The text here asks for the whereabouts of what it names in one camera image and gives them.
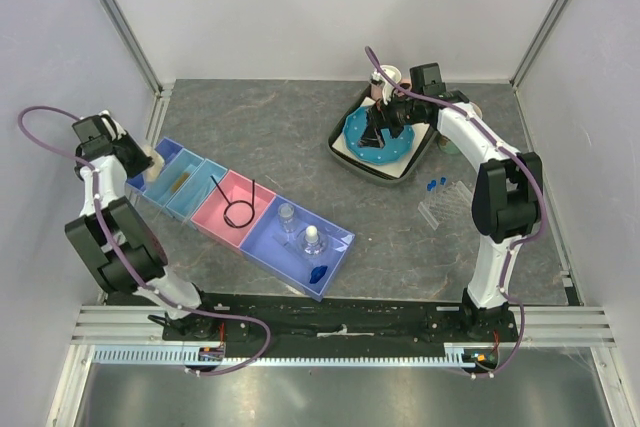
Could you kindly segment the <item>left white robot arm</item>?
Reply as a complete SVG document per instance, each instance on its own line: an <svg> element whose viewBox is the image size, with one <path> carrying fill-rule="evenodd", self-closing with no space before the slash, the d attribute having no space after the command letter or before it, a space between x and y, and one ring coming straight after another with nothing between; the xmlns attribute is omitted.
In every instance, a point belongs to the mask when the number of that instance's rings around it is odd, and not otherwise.
<svg viewBox="0 0 640 427"><path fill-rule="evenodd" d="M79 139L75 172L85 200L79 217L65 225L65 235L89 273L107 294L143 297L164 309L150 321L211 339L219 329L218 314L202 306L201 291L168 266L159 240L125 195L130 179L156 180L164 158L139 146L107 110L72 128Z"/></svg>

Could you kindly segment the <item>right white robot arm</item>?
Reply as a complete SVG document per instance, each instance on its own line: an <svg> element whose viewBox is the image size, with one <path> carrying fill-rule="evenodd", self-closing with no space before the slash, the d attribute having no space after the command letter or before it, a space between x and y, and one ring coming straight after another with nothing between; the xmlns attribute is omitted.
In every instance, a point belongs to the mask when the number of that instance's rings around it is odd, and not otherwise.
<svg viewBox="0 0 640 427"><path fill-rule="evenodd" d="M515 300L508 284L521 246L540 235L547 222L543 165L534 152L522 153L501 139L463 97L447 95L438 78L428 78L435 64L411 69L411 85L399 84L389 66L373 62L370 81L381 88L366 113L358 141L382 149L404 129L427 124L448 138L476 172L471 217L480 234L474 274L464 290L458 328L477 341L494 323L505 323Z"/></svg>

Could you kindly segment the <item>tan test tube brush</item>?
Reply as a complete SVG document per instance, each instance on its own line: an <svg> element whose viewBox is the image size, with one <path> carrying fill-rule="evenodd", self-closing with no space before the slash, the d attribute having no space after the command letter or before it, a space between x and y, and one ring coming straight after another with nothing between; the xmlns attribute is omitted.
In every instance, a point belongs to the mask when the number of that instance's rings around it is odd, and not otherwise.
<svg viewBox="0 0 640 427"><path fill-rule="evenodd" d="M172 192L176 192L178 191L181 186L187 181L187 179L190 177L190 174L187 172L184 172L172 185L171 185L171 191Z"/></svg>

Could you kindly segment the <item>bag of cotton balls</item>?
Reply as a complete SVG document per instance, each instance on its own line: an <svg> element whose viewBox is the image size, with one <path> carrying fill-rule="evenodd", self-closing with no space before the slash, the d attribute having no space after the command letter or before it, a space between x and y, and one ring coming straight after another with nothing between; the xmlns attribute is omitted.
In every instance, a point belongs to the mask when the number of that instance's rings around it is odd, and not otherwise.
<svg viewBox="0 0 640 427"><path fill-rule="evenodd" d="M161 174L165 166L165 160L150 145L144 145L142 150L151 159L149 167L143 172L143 178L146 183L153 183Z"/></svg>

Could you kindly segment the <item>clear test tube rack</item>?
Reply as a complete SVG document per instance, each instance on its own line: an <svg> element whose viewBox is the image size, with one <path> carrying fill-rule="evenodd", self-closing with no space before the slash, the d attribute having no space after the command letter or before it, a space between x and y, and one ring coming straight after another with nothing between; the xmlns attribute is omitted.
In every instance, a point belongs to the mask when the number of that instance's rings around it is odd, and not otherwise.
<svg viewBox="0 0 640 427"><path fill-rule="evenodd" d="M472 193L461 181L437 185L418 204L418 212L433 230L454 220L471 220Z"/></svg>

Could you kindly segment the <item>blue polka dot plate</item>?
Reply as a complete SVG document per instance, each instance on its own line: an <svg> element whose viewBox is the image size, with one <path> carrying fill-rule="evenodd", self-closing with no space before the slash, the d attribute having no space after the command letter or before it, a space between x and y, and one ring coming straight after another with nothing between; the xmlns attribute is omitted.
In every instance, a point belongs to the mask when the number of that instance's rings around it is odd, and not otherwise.
<svg viewBox="0 0 640 427"><path fill-rule="evenodd" d="M361 161L373 165L385 165L397 162L405 157L411 150L415 134L411 126L405 126L396 138L391 136L390 130L381 130L384 146L361 146L359 144L367 124L367 106L358 107L353 113L347 115L342 134L346 148Z"/></svg>

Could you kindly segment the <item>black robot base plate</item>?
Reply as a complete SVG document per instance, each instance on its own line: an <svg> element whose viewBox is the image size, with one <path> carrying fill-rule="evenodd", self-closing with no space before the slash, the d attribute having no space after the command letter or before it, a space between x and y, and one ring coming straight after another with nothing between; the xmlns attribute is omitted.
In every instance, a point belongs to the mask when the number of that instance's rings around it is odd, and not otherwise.
<svg viewBox="0 0 640 427"><path fill-rule="evenodd" d="M461 303L208 294L205 307L221 319L198 316L195 329L181 335L159 327L165 341L217 341L233 356L250 357L260 347L276 356L436 356L448 343L511 343L517 322L508 320L468 332L461 324Z"/></svg>

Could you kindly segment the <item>round flask white stopper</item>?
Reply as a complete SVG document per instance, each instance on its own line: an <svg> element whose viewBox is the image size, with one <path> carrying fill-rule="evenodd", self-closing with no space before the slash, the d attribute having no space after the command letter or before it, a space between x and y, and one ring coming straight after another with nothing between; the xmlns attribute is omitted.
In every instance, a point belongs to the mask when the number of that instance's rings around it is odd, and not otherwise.
<svg viewBox="0 0 640 427"><path fill-rule="evenodd" d="M329 238L315 225L305 227L296 239L299 251L309 259L323 256L329 248Z"/></svg>

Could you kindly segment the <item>glass stirring rod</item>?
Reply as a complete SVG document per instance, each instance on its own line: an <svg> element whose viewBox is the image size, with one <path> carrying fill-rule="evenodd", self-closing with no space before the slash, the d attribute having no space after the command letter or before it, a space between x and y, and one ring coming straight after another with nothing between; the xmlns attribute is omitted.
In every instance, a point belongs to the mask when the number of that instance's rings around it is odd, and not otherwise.
<svg viewBox="0 0 640 427"><path fill-rule="evenodd" d="M216 183L212 178L209 178L206 182L202 184L201 187L198 188L194 196L206 198L211 193L211 191L215 189L215 187L216 187Z"/></svg>

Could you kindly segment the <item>small clear glass bottle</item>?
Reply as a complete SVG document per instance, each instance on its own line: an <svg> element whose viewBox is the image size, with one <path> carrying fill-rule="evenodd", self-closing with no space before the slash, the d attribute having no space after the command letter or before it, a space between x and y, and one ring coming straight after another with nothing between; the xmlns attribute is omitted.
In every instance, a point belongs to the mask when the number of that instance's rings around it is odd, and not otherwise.
<svg viewBox="0 0 640 427"><path fill-rule="evenodd" d="M295 209L292 204L284 202L278 207L278 221L284 232L293 233L296 230Z"/></svg>

